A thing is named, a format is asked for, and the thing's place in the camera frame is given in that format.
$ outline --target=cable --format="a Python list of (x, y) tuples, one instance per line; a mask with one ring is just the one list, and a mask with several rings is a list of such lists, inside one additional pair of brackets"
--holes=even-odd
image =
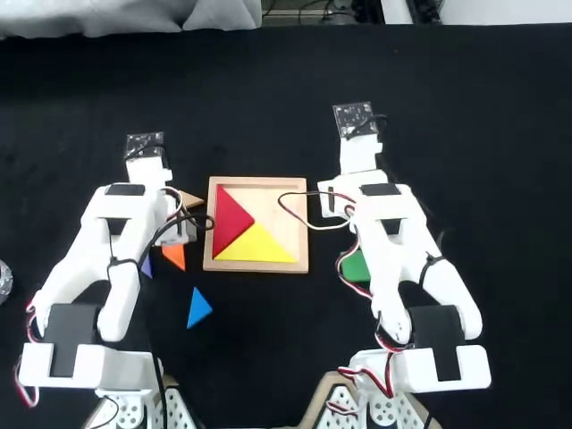
[(268, 9), (266, 9), (266, 12), (263, 13), (262, 19), (267, 17), (272, 12), (272, 10), (274, 9), (274, 7), (276, 6), (277, 3), (278, 3), (278, 0), (274, 0), (273, 2), (270, 3), (270, 6), (268, 6)]
[(277, 200), (278, 205), (283, 210), (285, 210), (287, 213), (294, 216), (296, 219), (298, 219), (303, 224), (305, 224), (307, 228), (309, 228), (310, 230), (314, 230), (314, 231), (329, 231), (329, 230), (337, 230), (337, 229), (343, 228), (343, 227), (349, 225), (349, 219), (347, 221), (345, 221), (344, 223), (338, 223), (337, 225), (315, 226), (315, 225), (311, 224), (310, 222), (306, 221), (305, 219), (303, 219), (299, 214), (296, 214), (294, 211), (290, 210), (288, 207), (286, 207), (284, 205), (284, 203), (282, 203), (282, 199), (288, 195), (306, 195), (308, 197), (311, 197), (314, 195), (332, 195), (334, 197), (343, 198), (352, 204), (356, 204), (356, 201), (354, 201), (352, 198), (348, 197), (347, 195), (340, 194), (338, 192), (325, 192), (325, 191), (321, 191), (321, 190), (309, 190), (306, 192), (284, 192), (283, 194), (281, 194)]
[[(148, 250), (143, 252), (141, 262), (145, 260), (145, 257), (147, 257), (147, 253), (148, 253)], [(142, 297), (141, 301), (143, 302), (143, 307), (145, 310), (145, 312), (144, 312), (145, 317), (143, 317), (143, 322), (145, 324), (145, 330), (147, 332), (149, 352), (151, 353), (151, 360), (153, 361), (153, 369), (155, 371), (157, 387), (159, 389), (159, 396), (161, 398), (161, 403), (163, 404), (163, 427), (169, 427), (167, 425), (168, 421), (167, 421), (167, 411), (166, 411), (167, 410), (167, 396), (166, 396), (165, 390), (164, 390), (163, 377), (161, 376), (161, 367), (159, 366), (159, 358), (157, 357), (157, 355), (155, 354), (155, 351), (153, 350), (153, 345), (151, 344), (151, 339), (149, 336), (149, 327), (148, 327), (148, 323), (147, 323), (148, 305), (147, 305), (147, 299), (145, 297), (145, 292), (143, 291), (145, 288), (143, 288), (143, 282), (141, 281), (140, 263), (138, 261), (136, 261), (135, 259), (122, 259), (122, 260), (112, 259), (112, 261), (107, 266), (107, 279), (109, 279), (110, 282), (111, 282), (111, 279), (109, 277), (109, 269), (112, 266), (117, 266), (117, 265), (121, 265), (121, 264), (134, 264), (135, 268), (137, 269), (137, 275), (139, 277), (139, 286), (140, 286), (141, 297)]]
[(109, 420), (107, 420), (105, 423), (102, 423), (101, 425), (97, 425), (97, 426), (91, 426), (89, 429), (100, 429), (101, 427), (107, 426), (109, 425), (111, 422), (114, 421), (114, 419), (117, 417), (117, 415), (119, 414), (119, 404), (115, 401), (112, 400), (109, 396), (105, 396), (105, 398), (107, 400), (112, 401), (113, 404), (115, 404), (115, 413), (114, 416), (111, 417)]
[(341, 264), (343, 263), (343, 261), (351, 257), (353, 254), (355, 254), (358, 251), (358, 249), (359, 249), (359, 237), (358, 233), (356, 232), (356, 242), (351, 246), (351, 248), (349, 248), (344, 253), (339, 255), (338, 258), (336, 259), (335, 262), (336, 273), (338, 274), (338, 278), (341, 280), (343, 284), (350, 287), (359, 296), (371, 300), (374, 297), (374, 295), (372, 295), (372, 293), (369, 290), (366, 290), (361, 286), (356, 285), (354, 282), (350, 282), (343, 276), (343, 273), (341, 272)]
[[(148, 323), (147, 323), (147, 314), (148, 314), (148, 303), (147, 303), (147, 299), (146, 299), (146, 294), (144, 292), (144, 287), (143, 287), (143, 282), (141, 281), (141, 266), (143, 266), (143, 262), (145, 261), (145, 258), (147, 257), (149, 250), (153, 247), (153, 245), (156, 243), (157, 240), (159, 240), (159, 238), (167, 231), (169, 230), (171, 227), (173, 227), (175, 224), (179, 224), (182, 223), (184, 221), (190, 221), (192, 222), (198, 229), (202, 229), (202, 230), (211, 230), (215, 227), (215, 220), (207, 215), (207, 214), (191, 214), (187, 211), (186, 207), (183, 208), (183, 212), (185, 213), (183, 216), (181, 217), (176, 217), (170, 221), (168, 221), (165, 225), (163, 225), (161, 228), (159, 228), (154, 234), (153, 237), (151, 238), (151, 240), (148, 242), (148, 244), (145, 246), (145, 248), (143, 249), (143, 252), (141, 253), (141, 257), (139, 259), (139, 261), (136, 261), (135, 259), (123, 259), (123, 260), (117, 260), (116, 258), (112, 258), (111, 262), (109, 263), (109, 265), (107, 266), (107, 278), (109, 279), (109, 269), (112, 266), (117, 266), (117, 265), (121, 265), (121, 264), (134, 264), (137, 268), (137, 273), (139, 276), (139, 284), (141, 286), (141, 295), (142, 295), (142, 302), (143, 305), (145, 307), (145, 315), (146, 317), (144, 317), (144, 322), (145, 322), (145, 326), (146, 326), (146, 331), (147, 331), (147, 335), (149, 333), (149, 329), (148, 329)], [(197, 222), (196, 218), (197, 217), (203, 217), (206, 220), (210, 221), (211, 224), (210, 225), (201, 225)], [(157, 380), (157, 386), (159, 388), (159, 395), (161, 397), (161, 403), (163, 404), (163, 427), (169, 427), (168, 421), (167, 421), (167, 398), (166, 398), (166, 394), (165, 394), (165, 388), (164, 388), (164, 383), (163, 383), (163, 377), (161, 376), (161, 367), (159, 366), (159, 359), (155, 354), (155, 351), (153, 350), (153, 346), (151, 344), (151, 340), (149, 339), (149, 349), (150, 349), (150, 353), (151, 353), (151, 358), (153, 360), (153, 368), (155, 370), (155, 376), (156, 376), (156, 380)]]
[(433, 420), (433, 416), (431, 415), (431, 413), (429, 413), (427, 415), (427, 418), (425, 419), (425, 423), (423, 424), (423, 429), (429, 429), (429, 426), (431, 425), (432, 420)]
[(336, 404), (331, 400), (326, 401), (325, 407), (328, 408), (333, 413), (339, 414), (340, 416), (354, 416), (358, 418), (358, 411), (353, 408), (345, 408), (340, 404)]
[(37, 337), (34, 334), (34, 321), (36, 320), (36, 314), (32, 314), (27, 322), (26, 322), (26, 336), (28, 337), (28, 341), (32, 342), (32, 343), (37, 343), (37, 342), (41, 342), (41, 338)]
[[(206, 224), (201, 225), (197, 222), (197, 220), (196, 220), (197, 217), (202, 217), (203, 219), (208, 220), (211, 224), (208, 226)], [(155, 242), (157, 240), (159, 240), (161, 238), (161, 236), (167, 230), (169, 230), (172, 226), (174, 226), (177, 223), (182, 223), (184, 221), (191, 222), (193, 225), (195, 225), (197, 227), (197, 229), (202, 230), (202, 231), (210, 231), (215, 227), (215, 219), (213, 219), (213, 217), (209, 216), (208, 214), (199, 214), (199, 213), (191, 214), (189, 212), (186, 212), (186, 214), (184, 214), (183, 216), (176, 217), (176, 218), (170, 220), (165, 225), (163, 225), (161, 228), (159, 228), (155, 232), (155, 234), (153, 234), (153, 237), (151, 238), (151, 240), (148, 242), (148, 244), (143, 249), (143, 252), (141, 253), (141, 259), (138, 261), (139, 269), (141, 268), (141, 266), (143, 266), (143, 263), (145, 262), (145, 258), (147, 257), (149, 250), (153, 247)]]
[(373, 114), (372, 116), (370, 116), (369, 118), (365, 119), (364, 121), (362, 121), (358, 126), (356, 126), (356, 128), (354, 128), (352, 131), (350, 131), (349, 133), (347, 133), (344, 138), (346, 140), (350, 140), (353, 139), (354, 137), (357, 136), (358, 132), (360, 130), (363, 130), (367, 125), (369, 125), (370, 122), (375, 121), (377, 122), (378, 120), (383, 119), (383, 122), (385, 124), (385, 126), (387, 125), (387, 121), (388, 121), (388, 117), (386, 114)]
[(375, 384), (375, 386), (385, 395), (387, 398), (393, 398), (393, 387), (391, 385), (391, 358), (393, 357), (392, 353), (387, 354), (387, 361), (385, 362), (385, 385), (380, 381), (380, 379), (375, 375), (375, 373), (369, 368), (359, 368), (357, 370), (347, 368), (346, 366), (339, 366), (338, 373), (341, 376), (351, 380), (355, 383), (356, 375), (365, 374), (369, 377), (369, 379)]
[(165, 191), (167, 195), (171, 195), (171, 197), (175, 198), (175, 200), (177, 201), (177, 207), (175, 208), (175, 211), (169, 216), (167, 216), (167, 220), (173, 219), (173, 217), (176, 216), (182, 210), (183, 206), (182, 194), (178, 189), (175, 189), (172, 186), (164, 186), (160, 190)]
[(310, 7), (312, 4), (316, 4), (316, 3), (321, 3), (323, 2), (323, 0), (313, 0), (311, 2), (308, 2), (306, 4), (303, 4), (299, 9), (298, 9), (298, 24), (302, 25), (302, 11), (304, 9), (307, 9), (308, 7)]
[(20, 383), (20, 379), (18, 378), (18, 372), (20, 371), (21, 366), (21, 355), (18, 357), (18, 361), (13, 369), (13, 376), (14, 376), (14, 383), (16, 384), (16, 389), (18, 389), (18, 393), (20, 394), (21, 400), (28, 408), (35, 408), (39, 403), (39, 388), (34, 386), (32, 389), (34, 391), (33, 399), (29, 396), (28, 391), (26, 388)]
[(401, 353), (404, 349), (406, 349), (407, 347), (394, 347), (390, 344), (388, 344), (387, 342), (385, 342), (382, 337), (380, 335), (377, 334), (377, 332), (374, 334), (375, 340), (377, 341), (377, 344), (379, 344), (379, 346), (382, 349), (387, 349), (389, 350), (391, 353), (397, 354), (397, 353)]

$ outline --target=yellow triangle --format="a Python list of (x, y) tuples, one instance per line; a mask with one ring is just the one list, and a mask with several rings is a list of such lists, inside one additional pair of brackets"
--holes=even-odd
[(260, 223), (255, 223), (244, 231), (225, 250), (219, 253), (215, 260), (291, 264), (296, 262)]

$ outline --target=tangram puzzle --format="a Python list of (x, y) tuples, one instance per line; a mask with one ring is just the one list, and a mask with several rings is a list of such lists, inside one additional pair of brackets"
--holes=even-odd
[[(212, 177), (207, 213), (214, 229), (206, 233), (203, 268), (213, 271), (307, 273), (307, 229), (282, 210), (284, 192), (306, 191), (306, 179)], [(284, 203), (304, 219), (303, 195)]]

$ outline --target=black table surface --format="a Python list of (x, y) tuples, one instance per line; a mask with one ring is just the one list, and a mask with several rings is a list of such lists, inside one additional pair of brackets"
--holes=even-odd
[[(451, 228), (444, 253), (483, 313), (492, 387), (420, 399), (444, 427), (561, 427), (571, 42), (572, 26), (555, 25), (0, 43), (0, 258), (17, 281), (0, 307), (2, 426), (77, 428), (96, 402), (44, 389), (28, 411), (11, 371), (26, 300), (95, 188), (126, 179), (126, 134), (164, 131), (173, 185), (199, 196), (212, 175), (302, 176), (314, 188), (339, 171), (331, 106), (369, 100), (390, 116), (388, 165), (435, 230)], [(317, 201), (309, 215), (320, 222)], [(350, 242), (310, 232), (308, 275), (204, 273), (202, 241), (188, 246), (186, 273), (154, 255), (151, 340), (207, 426), (295, 425), (324, 372), (375, 347), (367, 302), (332, 268)], [(214, 312), (187, 330), (193, 286)]]

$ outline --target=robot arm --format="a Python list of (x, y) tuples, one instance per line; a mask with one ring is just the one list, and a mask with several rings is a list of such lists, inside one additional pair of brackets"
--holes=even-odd
[[(368, 122), (374, 117), (371, 106), (335, 106), (334, 115), (341, 137), (341, 175), (318, 183), (324, 193), (322, 215), (350, 219), (350, 230), (357, 235), (370, 273), (378, 332), (401, 349), (391, 362), (395, 386), (417, 392), (487, 387), (486, 352), (464, 343), (480, 335), (481, 314), (457, 269), (433, 240), (411, 189), (375, 170), (374, 157), (383, 146), (377, 142), (377, 128)], [(354, 200), (352, 210), (333, 192)], [(399, 294), (402, 281), (418, 283), (440, 305), (406, 308)], [(363, 351), (351, 365), (383, 374), (388, 356), (387, 350)]]
[[(80, 231), (66, 256), (30, 302), (41, 342), (24, 345), (22, 385), (96, 389), (98, 394), (150, 394), (157, 389), (152, 356), (111, 349), (128, 330), (139, 294), (139, 264), (157, 230), (177, 213), (171, 171), (161, 157), (128, 162), (130, 183), (100, 187), (81, 217)], [(153, 245), (196, 239), (189, 222), (168, 228)], [(74, 300), (95, 282), (107, 281), (103, 307)]]

